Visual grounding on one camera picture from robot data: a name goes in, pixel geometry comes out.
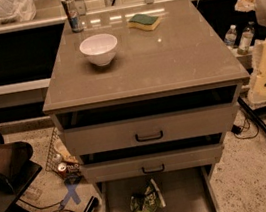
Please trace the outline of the green jalapeno chip bag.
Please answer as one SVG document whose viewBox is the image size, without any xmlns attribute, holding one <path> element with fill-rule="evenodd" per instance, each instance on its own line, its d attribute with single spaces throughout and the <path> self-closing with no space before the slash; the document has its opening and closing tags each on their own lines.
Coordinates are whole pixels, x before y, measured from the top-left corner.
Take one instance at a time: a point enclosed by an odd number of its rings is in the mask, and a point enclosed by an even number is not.
<svg viewBox="0 0 266 212">
<path fill-rule="evenodd" d="M 150 179 L 143 194 L 133 194 L 130 198 L 131 212 L 156 212 L 166 206 L 165 199 L 154 179 Z"/>
</svg>

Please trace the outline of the white plastic bag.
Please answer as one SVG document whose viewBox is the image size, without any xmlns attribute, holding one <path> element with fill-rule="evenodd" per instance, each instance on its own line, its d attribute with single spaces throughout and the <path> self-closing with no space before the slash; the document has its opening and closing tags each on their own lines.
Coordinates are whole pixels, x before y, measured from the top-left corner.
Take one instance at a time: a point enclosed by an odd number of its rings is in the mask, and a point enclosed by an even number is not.
<svg viewBox="0 0 266 212">
<path fill-rule="evenodd" d="M 0 0 L 0 25 L 31 21 L 35 16 L 34 0 Z"/>
</svg>

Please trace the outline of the middle grey drawer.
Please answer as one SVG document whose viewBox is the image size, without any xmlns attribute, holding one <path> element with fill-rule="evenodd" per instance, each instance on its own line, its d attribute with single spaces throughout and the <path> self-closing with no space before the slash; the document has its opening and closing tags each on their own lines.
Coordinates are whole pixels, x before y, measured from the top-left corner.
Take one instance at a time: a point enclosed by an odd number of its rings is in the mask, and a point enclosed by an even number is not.
<svg viewBox="0 0 266 212">
<path fill-rule="evenodd" d="M 224 146 L 212 144 L 158 154 L 134 156 L 86 164 L 82 174 L 92 184 L 214 164 L 222 157 Z"/>
</svg>

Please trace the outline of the top grey drawer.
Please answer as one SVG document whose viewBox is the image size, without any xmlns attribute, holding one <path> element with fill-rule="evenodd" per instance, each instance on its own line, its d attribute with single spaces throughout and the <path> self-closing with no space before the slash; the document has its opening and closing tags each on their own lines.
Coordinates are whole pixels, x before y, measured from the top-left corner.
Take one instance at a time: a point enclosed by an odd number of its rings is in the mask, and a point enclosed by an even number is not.
<svg viewBox="0 0 266 212">
<path fill-rule="evenodd" d="M 144 146 L 227 132 L 239 106 L 221 105 L 173 114 L 161 114 L 89 127 L 65 129 L 60 139 L 71 155 Z"/>
</svg>

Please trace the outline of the blue silver energy drink can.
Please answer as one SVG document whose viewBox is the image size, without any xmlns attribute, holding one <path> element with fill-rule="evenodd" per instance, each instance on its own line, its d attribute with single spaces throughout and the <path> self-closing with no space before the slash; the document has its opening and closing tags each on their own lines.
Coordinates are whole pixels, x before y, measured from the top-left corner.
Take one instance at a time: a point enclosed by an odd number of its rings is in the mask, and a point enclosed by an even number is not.
<svg viewBox="0 0 266 212">
<path fill-rule="evenodd" d="M 75 0 L 61 0 L 64 12 L 66 12 L 66 17 L 72 31 L 81 32 L 84 28 L 80 20 L 79 12 L 77 11 Z"/>
</svg>

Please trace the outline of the grey drawer cabinet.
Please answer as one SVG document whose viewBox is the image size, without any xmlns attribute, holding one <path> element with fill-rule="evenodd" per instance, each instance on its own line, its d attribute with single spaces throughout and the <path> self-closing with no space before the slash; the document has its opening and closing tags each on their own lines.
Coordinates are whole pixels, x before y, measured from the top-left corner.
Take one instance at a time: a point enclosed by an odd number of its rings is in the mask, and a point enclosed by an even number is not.
<svg viewBox="0 0 266 212">
<path fill-rule="evenodd" d="M 59 133 L 83 126 L 238 105 L 241 86 L 249 75 L 192 2 L 152 4 L 144 11 L 160 18 L 153 31 L 128 27 L 132 8 L 86 15 L 81 33 L 63 31 L 43 108 Z M 101 67 L 89 62 L 79 46 L 90 36 L 106 33 L 117 38 L 117 52 L 111 63 Z M 86 164 L 146 154 L 224 145 L 228 132 L 76 157 L 83 168 Z M 218 162 L 190 168 L 204 168 L 211 186 Z M 106 182 L 89 182 L 100 197 L 100 212 L 104 212 Z"/>
</svg>

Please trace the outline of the tall clear plastic bottle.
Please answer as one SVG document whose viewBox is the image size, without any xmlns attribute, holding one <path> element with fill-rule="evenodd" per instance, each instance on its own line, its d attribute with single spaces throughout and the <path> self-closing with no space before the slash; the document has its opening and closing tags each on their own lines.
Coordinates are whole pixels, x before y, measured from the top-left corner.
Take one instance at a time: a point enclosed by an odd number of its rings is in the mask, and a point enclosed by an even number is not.
<svg viewBox="0 0 266 212">
<path fill-rule="evenodd" d="M 239 55 L 247 55 L 247 53 L 249 52 L 249 47 L 255 34 L 254 31 L 254 22 L 250 21 L 242 31 L 242 35 L 240 37 L 240 43 L 237 48 L 237 53 Z"/>
</svg>

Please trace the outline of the white bowl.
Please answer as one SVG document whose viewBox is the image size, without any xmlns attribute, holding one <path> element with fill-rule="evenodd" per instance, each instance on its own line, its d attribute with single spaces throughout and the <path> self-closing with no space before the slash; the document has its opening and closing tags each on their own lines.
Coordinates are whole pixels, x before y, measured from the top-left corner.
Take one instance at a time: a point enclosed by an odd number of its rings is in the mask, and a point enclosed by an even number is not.
<svg viewBox="0 0 266 212">
<path fill-rule="evenodd" d="M 114 59 L 117 52 L 117 38 L 111 34 L 100 34 L 84 39 L 80 44 L 80 52 L 89 62 L 98 66 L 106 66 Z"/>
</svg>

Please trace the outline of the blue tape cross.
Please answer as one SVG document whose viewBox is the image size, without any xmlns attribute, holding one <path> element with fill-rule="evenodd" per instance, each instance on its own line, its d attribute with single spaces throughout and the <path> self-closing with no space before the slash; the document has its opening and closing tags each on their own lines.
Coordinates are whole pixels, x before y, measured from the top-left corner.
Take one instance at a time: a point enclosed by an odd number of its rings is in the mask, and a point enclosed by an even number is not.
<svg viewBox="0 0 266 212">
<path fill-rule="evenodd" d="M 63 201 L 60 203 L 61 207 L 65 207 L 67 203 L 72 199 L 75 204 L 79 204 L 81 202 L 81 198 L 76 192 L 77 183 L 76 184 L 66 184 L 65 187 L 67 188 L 67 194 L 63 198 Z"/>
</svg>

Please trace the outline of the small clear water bottle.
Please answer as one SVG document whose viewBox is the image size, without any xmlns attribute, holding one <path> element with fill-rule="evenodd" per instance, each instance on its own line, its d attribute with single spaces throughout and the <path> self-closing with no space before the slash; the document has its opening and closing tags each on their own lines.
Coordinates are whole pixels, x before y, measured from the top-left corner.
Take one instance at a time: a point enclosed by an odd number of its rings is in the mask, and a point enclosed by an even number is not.
<svg viewBox="0 0 266 212">
<path fill-rule="evenodd" d="M 224 42 L 228 48 L 233 49 L 237 38 L 237 28 L 234 24 L 232 24 L 229 28 L 230 29 L 225 34 Z"/>
</svg>

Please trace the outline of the grey drawer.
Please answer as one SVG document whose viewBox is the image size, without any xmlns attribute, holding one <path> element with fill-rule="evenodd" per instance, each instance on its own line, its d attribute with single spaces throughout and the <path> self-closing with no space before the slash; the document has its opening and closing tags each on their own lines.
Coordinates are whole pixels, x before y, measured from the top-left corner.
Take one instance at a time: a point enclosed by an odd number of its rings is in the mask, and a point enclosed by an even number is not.
<svg viewBox="0 0 266 212">
<path fill-rule="evenodd" d="M 82 174 L 92 184 L 214 164 L 222 157 L 224 146 L 212 144 L 158 154 L 134 156 L 86 164 Z"/>
<path fill-rule="evenodd" d="M 173 114 L 161 114 L 89 127 L 65 129 L 60 139 L 71 155 L 144 146 L 227 132 L 239 106 L 221 105 Z"/>
</svg>

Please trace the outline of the black stand base bar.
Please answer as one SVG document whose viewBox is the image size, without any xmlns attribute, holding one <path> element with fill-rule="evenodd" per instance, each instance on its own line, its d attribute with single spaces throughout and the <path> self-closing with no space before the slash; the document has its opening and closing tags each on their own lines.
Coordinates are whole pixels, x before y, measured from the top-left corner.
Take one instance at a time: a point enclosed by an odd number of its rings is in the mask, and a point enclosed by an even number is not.
<svg viewBox="0 0 266 212">
<path fill-rule="evenodd" d="M 256 115 L 255 111 L 250 108 L 249 105 L 241 98 L 238 97 L 238 104 L 242 107 L 242 110 L 247 114 L 247 117 L 250 118 L 250 120 L 266 134 L 266 124 L 264 121 L 262 121 L 261 118 Z"/>
</svg>

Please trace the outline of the bottom open drawer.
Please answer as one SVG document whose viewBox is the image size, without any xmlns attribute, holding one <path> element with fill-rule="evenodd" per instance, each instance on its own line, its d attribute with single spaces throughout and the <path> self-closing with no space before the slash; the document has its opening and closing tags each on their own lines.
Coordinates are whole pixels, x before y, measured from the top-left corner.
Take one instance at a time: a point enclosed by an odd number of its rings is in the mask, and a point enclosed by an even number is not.
<svg viewBox="0 0 266 212">
<path fill-rule="evenodd" d="M 132 212 L 131 196 L 142 194 L 150 178 L 156 181 L 166 203 L 156 212 L 220 212 L 206 170 L 197 167 L 106 182 L 103 185 L 104 212 Z"/>
</svg>

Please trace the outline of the red soda can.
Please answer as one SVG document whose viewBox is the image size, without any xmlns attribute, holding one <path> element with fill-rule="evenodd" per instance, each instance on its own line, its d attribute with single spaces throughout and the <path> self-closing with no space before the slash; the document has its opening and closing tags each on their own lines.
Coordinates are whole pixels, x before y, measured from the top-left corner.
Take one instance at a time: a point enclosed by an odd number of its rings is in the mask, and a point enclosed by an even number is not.
<svg viewBox="0 0 266 212">
<path fill-rule="evenodd" d="M 57 166 L 57 170 L 58 170 L 58 174 L 59 176 L 61 176 L 62 178 L 65 178 L 67 175 L 67 164 L 62 162 L 59 163 L 59 165 Z"/>
</svg>

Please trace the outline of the yellow green sponge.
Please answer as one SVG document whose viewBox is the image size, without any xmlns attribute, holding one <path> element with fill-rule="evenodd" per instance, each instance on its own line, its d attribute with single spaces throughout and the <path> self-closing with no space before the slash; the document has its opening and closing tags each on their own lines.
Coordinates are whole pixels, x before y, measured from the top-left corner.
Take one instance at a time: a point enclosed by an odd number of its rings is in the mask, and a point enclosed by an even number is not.
<svg viewBox="0 0 266 212">
<path fill-rule="evenodd" d="M 153 31 L 160 23 L 160 18 L 157 16 L 149 16 L 145 14 L 134 14 L 127 23 L 129 28 L 140 29 L 144 31 Z"/>
</svg>

